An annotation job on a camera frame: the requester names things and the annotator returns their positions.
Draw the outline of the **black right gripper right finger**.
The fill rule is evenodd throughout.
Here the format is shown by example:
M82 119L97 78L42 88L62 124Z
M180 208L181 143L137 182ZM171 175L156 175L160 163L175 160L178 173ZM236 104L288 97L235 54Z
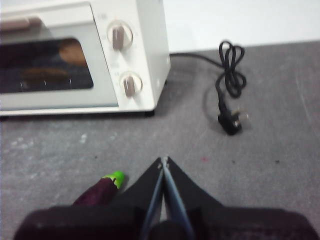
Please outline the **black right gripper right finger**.
M279 208L234 207L199 187L170 158L168 186L177 196L186 227L196 240L312 240L314 228L302 214Z

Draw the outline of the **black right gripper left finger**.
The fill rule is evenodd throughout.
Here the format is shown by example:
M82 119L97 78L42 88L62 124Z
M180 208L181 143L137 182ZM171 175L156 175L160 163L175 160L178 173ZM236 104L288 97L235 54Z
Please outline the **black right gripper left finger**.
M120 192L124 175L102 177L71 205L35 210L22 221L16 240L141 240L159 216L163 164L157 158Z

